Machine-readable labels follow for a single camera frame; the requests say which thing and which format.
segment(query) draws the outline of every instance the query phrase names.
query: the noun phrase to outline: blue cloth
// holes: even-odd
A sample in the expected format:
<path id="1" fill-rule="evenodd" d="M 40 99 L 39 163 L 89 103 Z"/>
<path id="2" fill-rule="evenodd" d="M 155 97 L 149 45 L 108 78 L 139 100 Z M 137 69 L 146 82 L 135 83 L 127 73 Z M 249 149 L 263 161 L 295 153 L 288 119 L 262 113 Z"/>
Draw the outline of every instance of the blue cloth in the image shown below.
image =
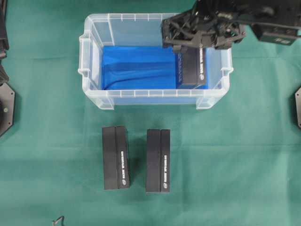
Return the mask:
<path id="1" fill-rule="evenodd" d="M 172 48 L 103 48 L 102 89 L 175 89 Z"/>

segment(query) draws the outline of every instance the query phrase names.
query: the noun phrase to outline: green tablecloth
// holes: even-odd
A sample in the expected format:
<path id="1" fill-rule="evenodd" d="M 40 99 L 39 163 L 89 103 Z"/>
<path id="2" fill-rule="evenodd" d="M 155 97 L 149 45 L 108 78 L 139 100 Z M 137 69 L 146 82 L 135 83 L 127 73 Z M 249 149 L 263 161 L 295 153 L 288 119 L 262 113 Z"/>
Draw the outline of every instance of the green tablecloth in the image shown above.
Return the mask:
<path id="1" fill-rule="evenodd" d="M 85 18 L 107 12 L 181 12 L 193 0 L 8 0 L 16 91 L 14 126 L 0 138 L 0 224 L 50 226 L 301 224 L 301 40 L 248 37 L 232 50 L 230 91 L 194 105 L 99 110 L 81 89 Z M 128 129 L 132 185 L 104 191 L 101 127 Z M 146 130 L 171 129 L 171 192 L 145 194 Z"/>

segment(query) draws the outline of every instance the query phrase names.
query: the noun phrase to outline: black rectangular box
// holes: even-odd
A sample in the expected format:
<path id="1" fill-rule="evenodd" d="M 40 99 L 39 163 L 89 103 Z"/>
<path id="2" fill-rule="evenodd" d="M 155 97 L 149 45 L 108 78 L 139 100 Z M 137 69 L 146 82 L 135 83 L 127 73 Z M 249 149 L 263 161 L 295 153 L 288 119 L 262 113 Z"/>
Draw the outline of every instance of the black rectangular box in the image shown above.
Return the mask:
<path id="1" fill-rule="evenodd" d="M 103 179 L 105 190 L 129 188 L 127 130 L 103 128 Z"/>
<path id="2" fill-rule="evenodd" d="M 188 48 L 176 57 L 177 89 L 196 89 L 206 85 L 206 50 Z"/>
<path id="3" fill-rule="evenodd" d="M 169 192 L 170 130 L 147 130 L 146 192 Z"/>

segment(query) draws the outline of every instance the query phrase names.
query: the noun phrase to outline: black box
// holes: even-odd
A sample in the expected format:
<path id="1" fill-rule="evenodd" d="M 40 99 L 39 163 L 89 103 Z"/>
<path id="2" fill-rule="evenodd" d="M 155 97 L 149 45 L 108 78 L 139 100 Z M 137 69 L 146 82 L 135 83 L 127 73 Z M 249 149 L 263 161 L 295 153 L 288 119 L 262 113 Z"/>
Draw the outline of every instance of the black box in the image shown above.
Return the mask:
<path id="1" fill-rule="evenodd" d="M 103 180 L 105 190 L 129 188 L 127 130 L 103 128 Z"/>
<path id="2" fill-rule="evenodd" d="M 169 192 L 170 130 L 147 130 L 146 192 Z"/>
<path id="3" fill-rule="evenodd" d="M 188 48 L 176 56 L 177 89 L 196 89 L 206 85 L 206 51 L 203 48 Z"/>
<path id="4" fill-rule="evenodd" d="M 254 34 L 259 41 L 281 45 L 292 45 L 298 39 L 298 30 L 274 26 L 252 25 Z"/>

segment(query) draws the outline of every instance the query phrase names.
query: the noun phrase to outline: black mounting plate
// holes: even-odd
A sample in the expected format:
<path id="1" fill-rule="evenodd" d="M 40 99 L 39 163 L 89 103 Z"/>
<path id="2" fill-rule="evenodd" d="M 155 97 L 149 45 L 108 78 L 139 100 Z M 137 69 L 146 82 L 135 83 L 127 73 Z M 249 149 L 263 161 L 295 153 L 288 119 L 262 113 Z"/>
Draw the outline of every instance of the black mounting plate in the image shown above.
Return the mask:
<path id="1" fill-rule="evenodd" d="M 15 92 L 9 87 L 8 84 L 3 83 L 0 86 L 0 102 L 3 111 L 3 119 L 0 120 L 0 136 L 4 134 L 14 123 L 14 105 L 15 105 Z"/>
<path id="2" fill-rule="evenodd" d="M 296 92 L 295 96 L 296 96 L 298 126 L 301 129 L 301 88 Z"/>

